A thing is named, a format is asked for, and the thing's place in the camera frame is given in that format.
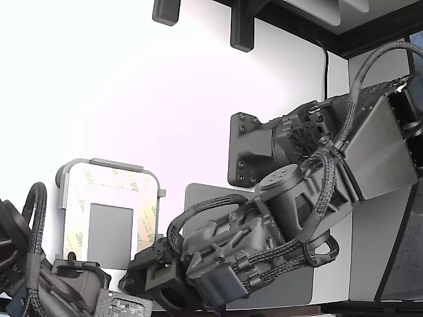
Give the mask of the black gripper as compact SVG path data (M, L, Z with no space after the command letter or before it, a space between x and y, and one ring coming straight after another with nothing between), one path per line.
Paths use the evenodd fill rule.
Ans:
M230 303L270 285L260 274L274 268L275 261L253 264L250 256L282 243L274 218L262 214L254 201L208 200L192 208L200 213L224 205L237 208L208 221L184 239L184 255L192 256L186 280L206 303ZM151 248L138 252L129 262L119 289L129 295L144 295L148 267L170 264L175 256L176 242L167 237L159 238Z

